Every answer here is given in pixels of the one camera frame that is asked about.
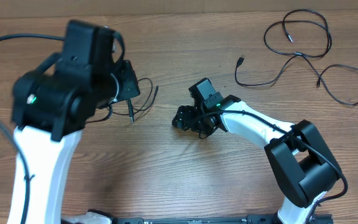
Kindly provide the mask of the black cable staying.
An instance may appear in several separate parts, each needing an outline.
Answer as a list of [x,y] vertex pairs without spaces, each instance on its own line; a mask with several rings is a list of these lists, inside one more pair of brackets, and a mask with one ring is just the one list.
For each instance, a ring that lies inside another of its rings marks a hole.
[[149,93],[148,97],[146,98],[146,100],[144,101],[144,104],[140,108],[135,108],[135,107],[133,107],[133,105],[128,105],[128,113],[117,113],[117,112],[113,111],[112,104],[109,104],[106,107],[108,109],[108,114],[104,118],[93,120],[93,121],[87,121],[86,124],[107,121],[113,114],[120,115],[120,116],[128,116],[128,117],[130,117],[131,122],[133,123],[135,121],[135,115],[137,113],[147,111],[147,110],[151,109],[151,107],[153,107],[155,99],[158,94],[158,89],[159,89],[158,85],[156,87],[154,87],[153,81],[148,77],[141,78],[138,80],[138,82],[143,81],[143,80],[148,80],[150,82],[150,93]]

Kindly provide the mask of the black cable pulled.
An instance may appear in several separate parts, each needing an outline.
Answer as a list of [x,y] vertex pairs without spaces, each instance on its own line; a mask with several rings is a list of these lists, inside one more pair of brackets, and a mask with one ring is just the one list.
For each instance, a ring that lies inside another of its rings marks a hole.
[[311,9],[286,13],[266,28],[263,41],[276,54],[309,58],[324,57],[333,45],[326,18]]

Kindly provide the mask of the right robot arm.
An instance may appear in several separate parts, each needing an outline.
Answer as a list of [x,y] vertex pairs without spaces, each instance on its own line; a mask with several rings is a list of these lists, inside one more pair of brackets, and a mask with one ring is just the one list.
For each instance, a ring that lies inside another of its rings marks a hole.
[[194,104],[178,108],[173,126],[197,132],[201,139],[221,129],[259,146],[284,195],[277,212],[247,215],[243,223],[333,223],[331,215],[317,215],[315,210],[344,176],[313,123],[273,119],[234,95],[223,97],[208,78],[192,85],[189,92]]

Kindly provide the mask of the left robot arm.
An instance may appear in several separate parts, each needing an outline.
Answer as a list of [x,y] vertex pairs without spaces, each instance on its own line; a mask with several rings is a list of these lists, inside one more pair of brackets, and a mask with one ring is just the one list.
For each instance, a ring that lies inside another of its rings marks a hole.
[[14,84],[12,121],[19,147],[9,223],[112,223],[98,210],[62,215],[73,153],[95,111],[139,96],[135,71],[113,59],[120,33],[83,21],[68,23],[63,49]]

